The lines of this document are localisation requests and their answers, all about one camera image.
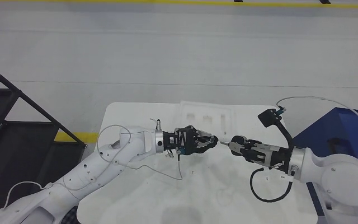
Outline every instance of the gray floor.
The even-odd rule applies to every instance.
[[[357,10],[0,3],[0,73],[74,132],[115,101],[358,108],[357,61]],[[292,135],[335,106],[284,105]]]

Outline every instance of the white cable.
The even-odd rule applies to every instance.
[[[280,105],[279,105],[280,102],[282,102],[284,100],[287,100],[287,99],[293,99],[293,98],[307,98],[307,99],[326,100],[326,101],[330,101],[330,102],[335,102],[335,103],[337,103],[337,104],[339,104],[341,106],[344,106],[345,108],[351,110],[355,115],[358,116],[358,113],[354,109],[350,108],[349,106],[346,106],[346,105],[344,105],[344,104],[342,104],[342,103],[340,103],[338,101],[335,101],[335,100],[330,100],[330,99],[323,98],[323,97],[318,97],[318,96],[290,96],[290,97],[286,97],[286,98],[283,98],[283,99],[279,100],[276,103],[276,106],[280,107]]]
[[[106,130],[107,128],[110,128],[110,127],[121,127],[121,128],[124,128],[124,129],[128,132],[128,134],[129,134],[129,139],[128,139],[128,141],[126,142],[126,144],[123,146],[123,148],[121,148],[121,149],[118,150],[118,152],[114,155],[114,157],[112,158],[112,160],[111,160],[111,161],[108,161],[108,160],[106,160],[105,158],[103,158],[103,156],[101,155],[100,148],[98,147],[98,140],[100,139],[100,136],[101,136],[102,132],[103,132],[104,130]],[[131,138],[132,138],[132,134],[130,133],[130,131],[128,130],[128,128],[126,128],[125,126],[122,126],[122,125],[120,125],[120,124],[112,124],[112,125],[109,125],[109,126],[105,127],[102,131],[100,131],[100,133],[98,134],[98,138],[97,138],[97,142],[96,142],[97,152],[98,152],[98,154],[100,155],[100,157],[101,157],[104,161],[109,162],[109,163],[113,163],[114,158],[118,155],[118,153],[119,153],[120,151],[122,151],[122,150],[127,146],[127,144],[130,142],[130,139],[131,139]]]
[[[122,166],[128,167],[128,168],[130,168],[130,169],[132,169],[132,170],[139,170],[139,169],[142,168],[142,167],[148,167],[149,169],[151,169],[151,170],[153,170],[153,171],[155,171],[155,172],[158,172],[158,173],[160,173],[160,174],[162,174],[162,175],[164,175],[164,176],[167,176],[167,177],[169,177],[169,178],[173,178],[173,179],[175,179],[175,180],[183,180],[183,176],[181,175],[180,162],[179,162],[179,161],[178,161],[178,169],[179,169],[180,179],[179,179],[179,178],[175,178],[175,177],[173,177],[173,176],[170,176],[170,175],[168,175],[168,174],[165,174],[165,173],[163,173],[163,172],[160,172],[160,171],[158,171],[158,170],[155,170],[155,169],[153,169],[153,168],[151,168],[150,166],[147,166],[147,165],[141,165],[141,166],[139,166],[138,168],[130,167],[130,166],[127,166],[127,165],[122,165]]]
[[[110,128],[110,127],[122,127],[122,128],[124,128],[124,129],[127,130],[128,133],[129,133],[129,139],[128,139],[127,143],[124,145],[124,147],[118,150],[118,152],[114,155],[114,157],[112,158],[112,160],[111,160],[111,161],[108,161],[108,160],[106,160],[105,158],[103,158],[102,155],[101,155],[101,152],[100,152],[99,147],[98,147],[98,140],[99,140],[99,138],[100,138],[102,132],[103,132],[104,130],[106,130],[107,128]],[[114,158],[118,155],[118,153],[119,153],[120,151],[122,151],[122,150],[128,145],[128,143],[130,142],[130,139],[131,139],[131,133],[130,133],[130,131],[128,130],[128,128],[126,128],[126,127],[124,127],[124,126],[122,126],[122,125],[119,125],[119,124],[109,125],[109,126],[105,127],[102,131],[100,131],[100,133],[98,134],[96,147],[97,147],[98,154],[100,155],[100,157],[101,157],[104,161],[108,162],[108,165],[107,165],[106,168],[98,175],[97,179],[108,169],[108,167],[111,165],[111,163],[113,163],[113,160],[114,160]],[[155,172],[157,172],[157,173],[159,173],[159,174],[162,174],[162,175],[164,175],[164,176],[167,176],[167,177],[169,177],[169,178],[173,178],[173,179],[175,179],[175,180],[182,180],[182,179],[183,179],[183,176],[181,175],[180,162],[179,162],[179,161],[178,161],[178,169],[179,169],[180,179],[179,179],[179,178],[175,178],[175,177],[173,177],[173,176],[170,176],[170,175],[168,175],[168,174],[165,174],[165,173],[163,173],[163,172],[160,172],[160,171],[158,171],[158,170],[156,170],[156,169],[153,169],[153,168],[151,168],[150,166],[147,166],[147,165],[142,165],[142,166],[140,166],[140,167],[138,167],[138,168],[130,167],[130,166],[124,165],[124,164],[119,164],[119,165],[128,167],[128,168],[133,169],[133,170],[139,170],[139,169],[142,168],[142,167],[147,167],[147,168],[149,168],[149,169],[151,169],[151,170],[153,170],[153,171],[155,171]],[[83,186],[83,187],[81,187],[81,188],[73,189],[73,188],[69,188],[69,187],[67,187],[65,184],[63,184],[63,183],[65,183],[65,182],[64,182],[64,179],[63,179],[63,183],[58,183],[58,182],[48,183],[45,187],[42,187],[39,183],[36,183],[36,182],[33,182],[33,181],[23,181],[23,182],[19,182],[19,183],[15,184],[14,186],[12,186],[12,188],[9,190],[9,192],[8,192],[8,194],[7,194],[7,199],[6,199],[5,206],[2,208],[2,210],[4,210],[4,209],[7,207],[7,204],[8,204],[8,201],[9,201],[9,198],[10,198],[10,194],[11,194],[12,189],[13,189],[14,187],[18,186],[19,184],[24,184],[24,183],[36,184],[36,185],[38,185],[38,186],[40,187],[41,190],[45,189],[46,186],[50,186],[50,187],[51,187],[51,186],[53,186],[53,185],[61,185],[61,186],[63,186],[64,188],[66,188],[66,189],[68,189],[68,190],[72,190],[72,191],[81,190],[81,189],[83,189],[83,188],[85,188],[85,187],[87,187],[88,185],[91,184],[91,182],[89,182],[88,184],[86,184],[85,186]]]
[[[99,147],[98,147],[98,140],[100,139],[100,136],[101,136],[102,132],[103,132],[104,130],[106,130],[107,128],[110,128],[110,127],[122,127],[122,128],[124,128],[124,129],[126,129],[126,131],[129,133],[129,139],[128,139],[127,143],[124,145],[124,147],[121,148],[121,149],[114,155],[114,157],[112,158],[112,160],[111,160],[111,161],[108,161],[108,160],[106,160],[105,158],[103,158],[102,155],[101,155],[101,152],[100,152]],[[131,133],[130,133],[130,131],[128,130],[128,128],[126,128],[125,126],[119,125],[119,124],[109,125],[109,126],[105,127],[102,131],[100,131],[100,133],[98,134],[97,143],[96,143],[96,147],[97,147],[98,154],[100,155],[100,157],[101,157],[104,161],[109,162],[109,163],[113,163],[114,158],[118,155],[118,153],[119,153],[120,151],[122,151],[122,150],[128,145],[128,143],[130,142],[130,139],[131,139]],[[175,180],[182,180],[182,179],[183,179],[183,177],[182,177],[182,175],[181,175],[181,170],[180,170],[180,162],[178,162],[178,169],[179,169],[179,174],[180,174],[180,177],[181,177],[180,179],[179,179],[179,178],[175,178],[175,177],[173,177],[173,176],[169,176],[168,174],[165,174],[165,173],[160,172],[160,171],[158,171],[158,170],[156,170],[156,169],[154,169],[154,168],[151,168],[151,167],[148,166],[148,165],[142,165],[142,166],[140,166],[140,167],[138,167],[138,168],[134,168],[134,167],[131,167],[131,166],[128,166],[128,165],[125,165],[125,164],[119,164],[119,165],[128,167],[128,168],[130,168],[130,169],[132,169],[132,170],[139,170],[139,169],[142,168],[142,167],[147,167],[147,168],[149,168],[149,169],[151,169],[151,170],[153,170],[153,171],[155,171],[155,172],[157,172],[157,173],[159,173],[159,174],[162,174],[162,175],[164,175],[164,176],[167,176],[167,177],[169,177],[169,178],[173,178],[173,179],[175,179]]]
[[[12,188],[10,188],[9,192],[7,193],[7,198],[6,198],[5,205],[4,205],[4,207],[3,207],[1,210],[4,210],[4,209],[7,207],[7,204],[9,203],[11,191],[14,189],[14,187],[16,187],[16,186],[18,186],[18,185],[20,185],[20,184],[26,184],[26,183],[36,184],[37,186],[40,187],[41,190],[43,190],[43,189],[46,188],[46,186],[42,187],[39,183],[36,183],[36,182],[33,182],[33,181],[23,181],[23,182],[19,182],[19,183],[15,184],[14,186],[12,186]]]

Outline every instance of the white table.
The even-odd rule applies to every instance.
[[[162,121],[162,129],[176,128],[179,104],[124,103],[110,104],[101,129],[111,124],[140,125],[154,128],[149,118]],[[238,135],[286,147],[276,127],[264,128],[257,115],[272,106],[231,105],[238,113]],[[118,139],[119,128],[105,130],[99,145]],[[176,159],[163,154],[147,157],[147,164],[179,177]],[[305,184],[294,181],[290,194],[276,203],[263,203],[251,193],[249,177],[259,165],[233,156],[227,147],[218,145],[202,155],[181,157],[182,181],[176,181],[147,168],[126,169],[100,190],[79,204],[77,217],[82,224],[105,223],[316,223],[317,214]],[[288,182],[281,172],[259,172],[254,188],[263,198],[284,193]]]

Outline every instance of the robotic arm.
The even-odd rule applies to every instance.
[[[276,199],[262,199],[254,191],[252,179],[250,186],[255,197],[263,202],[277,202],[289,193],[293,179],[302,183],[312,182],[321,201],[328,223],[358,223],[358,159],[349,155],[334,154],[324,158],[317,157],[310,148],[295,147],[291,135],[281,124],[284,109],[270,109],[258,116],[265,127],[275,125],[288,141],[288,148],[263,144],[244,136],[234,136],[229,147],[235,156],[242,156],[248,162],[255,162],[267,169],[278,169],[291,176],[287,191]]]
[[[152,145],[149,150],[145,148],[144,132],[150,133]],[[177,150],[179,161],[179,155],[203,153],[218,142],[217,137],[193,126],[164,132],[160,120],[157,120],[156,129],[127,127],[121,129],[119,135],[120,141],[94,151],[55,183],[49,183],[40,192],[23,197],[1,210],[0,223],[27,223],[29,215],[39,207],[53,216],[52,223],[60,223],[80,200],[120,175],[128,162],[141,161],[165,150],[171,157],[172,150]]]

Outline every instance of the yellow floor stripe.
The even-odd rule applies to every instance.
[[[98,133],[88,133],[88,132],[74,132],[73,133],[77,138],[86,144],[96,143]],[[75,142],[69,135],[64,132],[57,133],[55,137],[56,142]]]
[[[280,2],[208,2],[177,0],[0,0],[0,2],[63,2],[63,3],[144,3],[144,4],[199,4],[208,6],[252,6],[252,7],[324,7],[358,8],[358,4],[321,4],[321,3],[280,3]]]

